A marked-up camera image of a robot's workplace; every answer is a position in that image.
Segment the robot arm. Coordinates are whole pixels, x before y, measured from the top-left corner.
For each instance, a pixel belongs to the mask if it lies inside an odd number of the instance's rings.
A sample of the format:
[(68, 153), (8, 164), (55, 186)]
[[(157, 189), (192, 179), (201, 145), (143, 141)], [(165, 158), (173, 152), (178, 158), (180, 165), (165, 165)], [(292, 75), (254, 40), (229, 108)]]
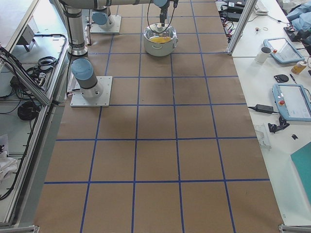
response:
[(63, 20), (69, 37), (69, 54), (73, 57), (87, 55), (86, 36), (82, 29), (82, 10), (108, 14), (111, 5), (138, 5), (153, 3), (160, 8), (159, 23), (149, 26), (155, 34), (163, 34), (169, 25), (165, 24), (169, 0), (52, 0), (51, 3), (60, 9), (58, 13)]
[(111, 10), (109, 7), (94, 9), (91, 18), (95, 24), (103, 29), (109, 29), (114, 24), (114, 19), (111, 16)]

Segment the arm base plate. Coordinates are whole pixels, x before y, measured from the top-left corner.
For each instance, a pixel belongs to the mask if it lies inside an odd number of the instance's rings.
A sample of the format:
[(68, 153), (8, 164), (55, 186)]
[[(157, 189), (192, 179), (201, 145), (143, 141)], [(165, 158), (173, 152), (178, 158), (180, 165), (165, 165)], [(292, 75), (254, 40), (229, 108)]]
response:
[(83, 89), (76, 82), (75, 89), (71, 97), (71, 107), (108, 107), (113, 77), (97, 76), (97, 84), (91, 89)]
[(119, 34), (121, 29), (121, 15), (106, 15), (93, 13), (91, 33)]

